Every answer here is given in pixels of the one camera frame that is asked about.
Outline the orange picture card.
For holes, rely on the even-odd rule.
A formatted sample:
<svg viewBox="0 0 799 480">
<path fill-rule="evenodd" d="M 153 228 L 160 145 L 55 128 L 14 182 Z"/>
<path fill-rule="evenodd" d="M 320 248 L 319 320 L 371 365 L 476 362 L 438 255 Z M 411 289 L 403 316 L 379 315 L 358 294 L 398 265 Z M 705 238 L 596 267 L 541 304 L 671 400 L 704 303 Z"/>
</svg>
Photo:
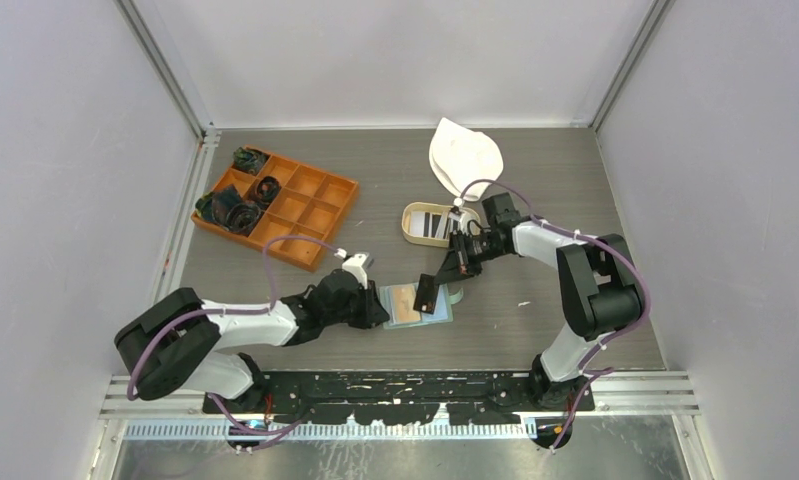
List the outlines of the orange picture card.
<svg viewBox="0 0 799 480">
<path fill-rule="evenodd" d="M 411 284 L 395 285 L 387 288 L 391 306 L 391 320 L 394 325 L 404 326 L 418 323 L 421 314 L 414 309 L 416 287 Z"/>
</svg>

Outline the black card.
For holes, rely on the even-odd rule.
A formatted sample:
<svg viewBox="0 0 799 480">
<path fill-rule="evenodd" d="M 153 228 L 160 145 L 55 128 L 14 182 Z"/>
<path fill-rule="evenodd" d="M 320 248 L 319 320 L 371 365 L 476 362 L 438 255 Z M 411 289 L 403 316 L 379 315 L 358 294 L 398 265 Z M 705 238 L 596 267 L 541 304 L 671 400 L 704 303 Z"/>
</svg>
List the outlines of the black card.
<svg viewBox="0 0 799 480">
<path fill-rule="evenodd" d="M 421 274 L 417 283 L 413 310 L 421 314 L 433 314 L 439 296 L 440 286 L 434 284 L 434 276 Z"/>
</svg>

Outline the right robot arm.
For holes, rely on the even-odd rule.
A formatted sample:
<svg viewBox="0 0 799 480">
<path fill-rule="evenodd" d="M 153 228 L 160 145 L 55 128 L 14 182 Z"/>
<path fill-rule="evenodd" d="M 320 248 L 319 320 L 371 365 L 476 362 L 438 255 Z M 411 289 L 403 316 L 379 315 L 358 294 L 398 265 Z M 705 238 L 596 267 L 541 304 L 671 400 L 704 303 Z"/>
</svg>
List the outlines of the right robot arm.
<svg viewBox="0 0 799 480">
<path fill-rule="evenodd" d="M 434 282 L 476 277 L 485 262 L 507 255 L 556 270 L 565 323 L 552 345 L 533 360 L 525 386 L 532 405 L 555 410 L 586 385 L 584 369 L 606 342 L 645 320 L 648 295 L 623 237 L 569 233 L 521 214 L 508 193 L 483 200 L 482 207 L 486 226 L 465 226 L 449 235 Z"/>
</svg>

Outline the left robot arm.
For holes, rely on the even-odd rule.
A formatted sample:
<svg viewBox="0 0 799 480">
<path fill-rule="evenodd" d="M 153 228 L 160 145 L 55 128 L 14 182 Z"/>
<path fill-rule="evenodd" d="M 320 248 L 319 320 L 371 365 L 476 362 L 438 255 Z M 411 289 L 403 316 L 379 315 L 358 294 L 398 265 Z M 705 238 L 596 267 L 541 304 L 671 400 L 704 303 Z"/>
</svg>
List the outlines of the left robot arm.
<svg viewBox="0 0 799 480">
<path fill-rule="evenodd" d="M 223 304 L 182 287 L 118 331 L 114 345 L 129 371 L 126 396 L 152 401 L 179 389 L 225 398 L 244 413 L 267 388 L 245 346 L 290 347 L 335 325 L 368 330 L 386 323 L 374 281 L 336 269 L 318 284 L 266 304 Z"/>
</svg>

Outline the white black-striped card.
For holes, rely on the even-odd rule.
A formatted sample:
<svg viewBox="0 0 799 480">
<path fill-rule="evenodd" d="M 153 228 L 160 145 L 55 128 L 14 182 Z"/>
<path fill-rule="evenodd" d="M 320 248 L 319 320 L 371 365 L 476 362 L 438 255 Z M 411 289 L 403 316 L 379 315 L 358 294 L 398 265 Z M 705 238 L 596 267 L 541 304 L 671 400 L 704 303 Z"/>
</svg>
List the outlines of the white black-striped card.
<svg viewBox="0 0 799 480">
<path fill-rule="evenodd" d="M 423 212 L 421 236 L 443 240 L 446 238 L 448 217 L 443 212 Z"/>
</svg>

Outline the beige oval card tray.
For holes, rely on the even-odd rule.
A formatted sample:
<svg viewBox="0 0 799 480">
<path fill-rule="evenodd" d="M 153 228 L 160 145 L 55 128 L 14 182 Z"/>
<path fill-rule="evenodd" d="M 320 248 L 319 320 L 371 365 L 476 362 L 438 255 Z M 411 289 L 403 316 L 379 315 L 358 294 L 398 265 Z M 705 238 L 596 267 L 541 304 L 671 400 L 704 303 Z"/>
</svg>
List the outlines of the beige oval card tray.
<svg viewBox="0 0 799 480">
<path fill-rule="evenodd" d="M 411 244 L 447 248 L 454 232 L 479 233 L 481 218 L 471 208 L 462 207 L 457 213 L 453 205 L 413 202 L 404 208 L 401 229 Z"/>
</svg>

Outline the white folded cloth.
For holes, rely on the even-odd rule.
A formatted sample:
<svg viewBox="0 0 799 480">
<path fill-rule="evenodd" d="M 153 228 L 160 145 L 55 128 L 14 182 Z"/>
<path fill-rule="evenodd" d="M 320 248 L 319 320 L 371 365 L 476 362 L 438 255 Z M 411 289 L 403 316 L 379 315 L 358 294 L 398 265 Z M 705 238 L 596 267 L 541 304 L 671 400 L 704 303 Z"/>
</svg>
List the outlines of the white folded cloth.
<svg viewBox="0 0 799 480">
<path fill-rule="evenodd" d="M 429 146 L 429 163 L 440 183 L 454 196 L 468 202 L 478 201 L 488 183 L 469 184 L 475 180 L 497 180 L 503 170 L 503 156 L 496 142 L 480 131 L 465 128 L 443 117 Z"/>
</svg>

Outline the orange compartment tray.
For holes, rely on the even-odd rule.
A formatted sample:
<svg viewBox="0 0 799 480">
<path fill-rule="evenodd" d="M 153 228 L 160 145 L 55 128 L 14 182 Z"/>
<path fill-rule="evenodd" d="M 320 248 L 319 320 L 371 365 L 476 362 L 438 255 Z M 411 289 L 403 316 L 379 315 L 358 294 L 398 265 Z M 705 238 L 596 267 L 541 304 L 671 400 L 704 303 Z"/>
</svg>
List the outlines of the orange compartment tray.
<svg viewBox="0 0 799 480">
<path fill-rule="evenodd" d="M 191 215 L 193 223 L 247 248 L 268 249 L 270 256 L 302 270 L 316 271 L 329 249 L 303 238 L 333 242 L 358 198 L 359 183 L 275 152 L 245 146 L 270 155 L 261 171 L 256 176 L 240 172 L 232 167 L 231 160 L 208 192 L 234 185 L 239 194 L 249 200 L 250 187 L 265 176 L 273 176 L 281 184 L 280 193 L 270 205 L 258 204 L 264 210 L 263 216 L 247 236 L 229 233 L 203 221 L 195 208 Z"/>
</svg>

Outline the dark rolled sock middle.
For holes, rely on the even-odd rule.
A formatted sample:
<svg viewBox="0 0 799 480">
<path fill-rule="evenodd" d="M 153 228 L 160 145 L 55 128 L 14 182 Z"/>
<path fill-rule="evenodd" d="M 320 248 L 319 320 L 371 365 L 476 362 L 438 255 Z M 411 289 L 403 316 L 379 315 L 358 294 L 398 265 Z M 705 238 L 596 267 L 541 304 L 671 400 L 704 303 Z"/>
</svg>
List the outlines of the dark rolled sock middle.
<svg viewBox="0 0 799 480">
<path fill-rule="evenodd" d="M 281 184 L 273 176 L 265 176 L 249 189 L 247 198 L 257 204 L 270 205 L 281 191 Z"/>
</svg>

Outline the dark rolled sock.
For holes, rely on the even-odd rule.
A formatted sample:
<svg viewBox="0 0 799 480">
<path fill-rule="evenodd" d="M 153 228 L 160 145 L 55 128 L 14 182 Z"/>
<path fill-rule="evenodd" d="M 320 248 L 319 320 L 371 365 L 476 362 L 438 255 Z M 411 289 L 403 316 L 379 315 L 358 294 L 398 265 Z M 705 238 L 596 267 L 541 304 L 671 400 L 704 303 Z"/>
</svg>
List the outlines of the dark rolled sock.
<svg viewBox="0 0 799 480">
<path fill-rule="evenodd" d="M 258 149 L 239 147 L 232 155 L 232 167 L 240 172 L 256 176 L 269 158 L 268 153 Z"/>
<path fill-rule="evenodd" d="M 270 205 L 281 191 L 281 184 L 273 176 L 265 176 L 249 189 L 247 198 L 257 204 Z"/>
</svg>

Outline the dark rolled socks large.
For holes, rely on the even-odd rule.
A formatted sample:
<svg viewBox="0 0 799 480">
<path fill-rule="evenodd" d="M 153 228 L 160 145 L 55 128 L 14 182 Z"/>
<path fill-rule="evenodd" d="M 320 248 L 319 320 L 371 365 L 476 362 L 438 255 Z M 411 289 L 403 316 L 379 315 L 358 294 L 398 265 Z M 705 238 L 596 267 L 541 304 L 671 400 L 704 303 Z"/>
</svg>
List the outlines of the dark rolled socks large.
<svg viewBox="0 0 799 480">
<path fill-rule="evenodd" d="M 234 185 L 206 193 L 194 208 L 203 221 L 242 236 L 252 232 L 264 213 L 257 203 L 244 199 Z"/>
</svg>

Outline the dark rolled sock top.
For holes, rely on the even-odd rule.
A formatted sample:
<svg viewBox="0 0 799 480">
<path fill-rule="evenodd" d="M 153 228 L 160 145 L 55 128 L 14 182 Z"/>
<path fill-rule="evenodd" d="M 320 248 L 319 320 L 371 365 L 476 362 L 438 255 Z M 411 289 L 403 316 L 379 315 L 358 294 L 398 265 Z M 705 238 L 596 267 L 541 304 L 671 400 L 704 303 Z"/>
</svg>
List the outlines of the dark rolled sock top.
<svg viewBox="0 0 799 480">
<path fill-rule="evenodd" d="M 268 153 L 258 149 L 239 147 L 232 155 L 232 167 L 240 172 L 256 176 L 269 158 Z"/>
</svg>

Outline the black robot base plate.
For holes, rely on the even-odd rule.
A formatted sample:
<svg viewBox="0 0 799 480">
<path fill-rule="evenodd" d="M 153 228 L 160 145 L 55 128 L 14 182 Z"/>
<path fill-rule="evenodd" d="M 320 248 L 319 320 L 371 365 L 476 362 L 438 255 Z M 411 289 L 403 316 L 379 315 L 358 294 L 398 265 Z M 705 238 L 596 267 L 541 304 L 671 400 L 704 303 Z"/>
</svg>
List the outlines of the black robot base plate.
<svg viewBox="0 0 799 480">
<path fill-rule="evenodd" d="M 444 409 L 450 425 L 510 425 L 523 415 L 591 411 L 586 377 L 546 384 L 519 371 L 271 371 L 243 400 L 206 398 L 202 410 L 269 414 L 280 423 L 426 425 Z"/>
</svg>

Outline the perforated metal rail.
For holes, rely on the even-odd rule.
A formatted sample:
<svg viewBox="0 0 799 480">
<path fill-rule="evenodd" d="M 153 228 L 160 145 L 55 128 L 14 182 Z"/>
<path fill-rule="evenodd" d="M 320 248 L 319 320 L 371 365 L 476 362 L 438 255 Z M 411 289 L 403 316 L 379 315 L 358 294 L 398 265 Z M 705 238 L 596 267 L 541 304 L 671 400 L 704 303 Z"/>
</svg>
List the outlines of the perforated metal rail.
<svg viewBox="0 0 799 480">
<path fill-rule="evenodd" d="M 132 420 L 124 438 L 140 441 L 222 441 L 242 432 L 222 419 Z M 305 424 L 287 435 L 289 440 L 472 440 L 521 439 L 536 437 L 536 427 L 528 424 L 451 425 L 445 419 L 428 424 L 387 426 L 380 422 L 360 425 Z"/>
</svg>

